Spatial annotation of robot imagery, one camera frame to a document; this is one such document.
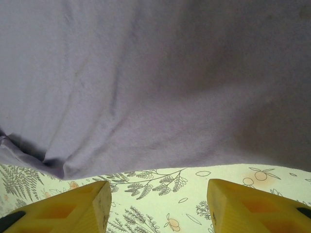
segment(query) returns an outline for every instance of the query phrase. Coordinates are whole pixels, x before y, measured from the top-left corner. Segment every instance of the yellow plastic object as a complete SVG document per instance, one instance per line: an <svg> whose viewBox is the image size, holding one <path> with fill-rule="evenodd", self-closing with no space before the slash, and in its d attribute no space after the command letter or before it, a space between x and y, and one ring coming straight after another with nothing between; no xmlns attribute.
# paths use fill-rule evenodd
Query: yellow plastic object
<svg viewBox="0 0 311 233"><path fill-rule="evenodd" d="M105 233L109 182L99 181L14 210L26 215L5 233Z"/></svg>
<svg viewBox="0 0 311 233"><path fill-rule="evenodd" d="M311 208L288 198L211 179L207 202L215 233L311 233Z"/></svg>

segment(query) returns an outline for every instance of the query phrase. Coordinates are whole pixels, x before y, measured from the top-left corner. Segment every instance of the lavender fabric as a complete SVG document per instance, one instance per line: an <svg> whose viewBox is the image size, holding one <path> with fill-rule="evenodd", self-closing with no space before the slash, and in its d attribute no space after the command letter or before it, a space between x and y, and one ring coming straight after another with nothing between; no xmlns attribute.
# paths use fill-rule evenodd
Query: lavender fabric
<svg viewBox="0 0 311 233"><path fill-rule="evenodd" d="M310 18L309 0L2 0L0 163L311 171Z"/></svg>

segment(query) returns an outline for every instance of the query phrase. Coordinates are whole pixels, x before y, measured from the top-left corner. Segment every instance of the floral patterned surface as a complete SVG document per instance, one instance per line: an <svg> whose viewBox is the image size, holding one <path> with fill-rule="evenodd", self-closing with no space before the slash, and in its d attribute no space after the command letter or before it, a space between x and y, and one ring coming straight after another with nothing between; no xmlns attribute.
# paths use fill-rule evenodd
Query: floral patterned surface
<svg viewBox="0 0 311 233"><path fill-rule="evenodd" d="M107 233L213 233L209 179L240 183L311 206L311 173L278 166L226 165L141 170L61 181L29 168L0 165L0 216L85 184L111 184Z"/></svg>

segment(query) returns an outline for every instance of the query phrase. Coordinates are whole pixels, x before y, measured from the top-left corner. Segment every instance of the hole in yellow block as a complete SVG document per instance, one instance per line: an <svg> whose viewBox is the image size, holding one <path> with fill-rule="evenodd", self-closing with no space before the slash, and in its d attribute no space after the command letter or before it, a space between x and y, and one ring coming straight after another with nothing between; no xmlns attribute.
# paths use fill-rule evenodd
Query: hole in yellow block
<svg viewBox="0 0 311 233"><path fill-rule="evenodd" d="M21 229L18 231L18 233L49 233L51 230L52 227L33 227Z"/></svg>
<svg viewBox="0 0 311 233"><path fill-rule="evenodd" d="M263 222L264 226L271 233L308 233L306 229L304 229L301 225L293 221L277 221L277 220L269 220Z"/></svg>
<svg viewBox="0 0 311 233"><path fill-rule="evenodd" d="M90 193L93 191L93 187L90 186L90 187L81 187L79 188L79 193Z"/></svg>
<svg viewBox="0 0 311 233"><path fill-rule="evenodd" d="M75 207L76 204L54 203L45 207L38 218L67 218Z"/></svg>
<svg viewBox="0 0 311 233"><path fill-rule="evenodd" d="M242 200L242 203L252 213L271 213L279 212L279 209L269 199L254 198L250 200Z"/></svg>

